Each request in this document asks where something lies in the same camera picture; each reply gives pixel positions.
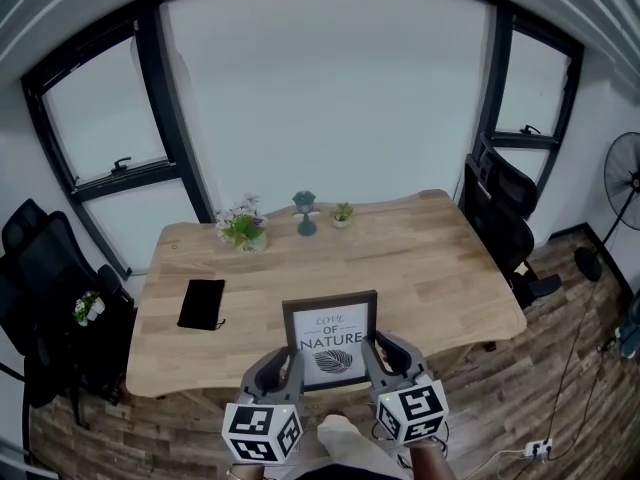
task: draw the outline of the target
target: window handle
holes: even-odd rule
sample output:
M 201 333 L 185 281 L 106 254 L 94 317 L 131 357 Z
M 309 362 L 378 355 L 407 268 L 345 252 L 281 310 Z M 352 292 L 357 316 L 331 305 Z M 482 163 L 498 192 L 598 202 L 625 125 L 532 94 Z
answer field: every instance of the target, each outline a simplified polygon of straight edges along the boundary
M 118 174 L 119 172 L 126 171 L 129 166 L 120 164 L 120 162 L 124 162 L 126 160 L 131 160 L 131 157 L 125 156 L 124 158 L 121 158 L 120 160 L 116 160 L 115 162 L 113 162 L 114 167 L 113 169 L 111 169 L 111 174 Z
M 522 135 L 531 135 L 531 130 L 535 130 L 535 131 L 538 133 L 538 135 L 542 135 L 542 134 L 540 133 L 540 130 L 538 130 L 537 128 L 534 128 L 534 127 L 533 127 L 533 126 L 531 126 L 530 124 L 526 124 L 526 125 L 524 126 L 524 128 L 522 128 L 522 129 L 520 130 L 520 133 L 521 133 Z

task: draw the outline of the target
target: black pouch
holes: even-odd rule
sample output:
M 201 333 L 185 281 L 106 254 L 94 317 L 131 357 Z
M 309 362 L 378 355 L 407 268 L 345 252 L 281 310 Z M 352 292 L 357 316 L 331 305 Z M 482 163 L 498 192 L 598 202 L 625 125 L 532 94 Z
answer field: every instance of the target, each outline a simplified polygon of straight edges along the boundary
M 217 331 L 226 320 L 218 323 L 224 279 L 214 281 L 191 279 L 182 303 L 178 327 Z

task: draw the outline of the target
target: chair backrest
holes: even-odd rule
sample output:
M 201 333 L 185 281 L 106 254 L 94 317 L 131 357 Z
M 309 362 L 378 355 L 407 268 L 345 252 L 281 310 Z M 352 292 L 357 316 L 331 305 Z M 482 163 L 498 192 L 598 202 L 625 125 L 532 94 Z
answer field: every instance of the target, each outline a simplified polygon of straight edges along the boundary
M 38 320 L 68 325 L 75 301 L 85 291 L 96 290 L 98 275 L 91 268 L 73 235 L 67 216 L 53 212 L 37 233 L 12 251 L 14 281 L 29 294 L 32 305 L 41 305 Z
M 0 258 L 0 327 L 18 353 L 26 356 L 33 343 L 33 315 L 23 292 L 7 277 L 12 268 L 10 255 Z
M 22 203 L 2 228 L 2 247 L 5 252 L 16 249 L 37 233 L 38 227 L 46 218 L 45 211 L 33 199 Z
M 525 217 L 536 208 L 535 183 L 485 141 L 479 162 L 465 164 L 464 214 L 505 276 L 527 259 L 534 239 Z

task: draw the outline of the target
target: person's leg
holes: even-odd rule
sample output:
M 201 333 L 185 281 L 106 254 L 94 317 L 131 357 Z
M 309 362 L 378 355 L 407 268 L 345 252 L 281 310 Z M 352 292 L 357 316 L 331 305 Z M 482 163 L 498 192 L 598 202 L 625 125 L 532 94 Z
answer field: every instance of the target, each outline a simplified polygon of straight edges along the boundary
M 318 425 L 318 440 L 336 464 L 407 478 L 403 469 L 380 447 L 364 437 L 344 416 L 330 414 Z

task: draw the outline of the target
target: white wall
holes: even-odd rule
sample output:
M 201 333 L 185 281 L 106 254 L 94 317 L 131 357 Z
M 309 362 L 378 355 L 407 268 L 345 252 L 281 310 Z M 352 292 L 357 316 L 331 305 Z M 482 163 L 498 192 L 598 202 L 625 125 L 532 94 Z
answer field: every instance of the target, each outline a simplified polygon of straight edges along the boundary
M 303 189 L 354 203 L 453 195 L 491 12 L 476 0 L 170 2 L 209 193 L 225 207 L 256 193 L 265 212 Z
M 617 82 L 608 62 L 588 51 L 564 143 L 529 220 L 539 244 L 583 222 L 604 239 L 616 218 L 604 189 L 605 156 L 617 137 L 632 131 L 640 132 L 635 95 Z M 621 224 L 606 245 L 632 290 L 640 289 L 640 232 Z
M 613 141 L 626 132 L 640 133 L 640 105 L 625 95 L 615 85 L 610 86 L 604 106 L 607 127 L 603 134 L 602 148 L 595 164 L 594 179 L 588 187 L 584 220 L 586 220 L 600 239 L 604 239 L 611 228 L 616 214 L 611 209 L 604 188 L 604 161 L 606 152 Z M 640 231 L 633 230 L 621 223 L 617 232 L 611 236 L 606 246 L 620 268 L 622 275 L 635 292 L 640 289 Z
M 607 137 L 603 104 L 609 86 L 603 59 L 587 51 L 562 147 L 538 207 L 529 218 L 538 245 L 544 244 L 554 231 L 585 221 L 587 187 Z
M 107 261 L 93 243 L 58 186 L 40 147 L 18 82 L 0 88 L 0 228 L 29 197 L 47 213 L 61 210 L 71 222 L 87 261 L 99 268 Z M 141 278 L 125 286 L 137 296 Z M 0 329 L 0 361 L 22 373 L 22 357 Z M 0 433 L 22 444 L 22 385 L 0 373 Z

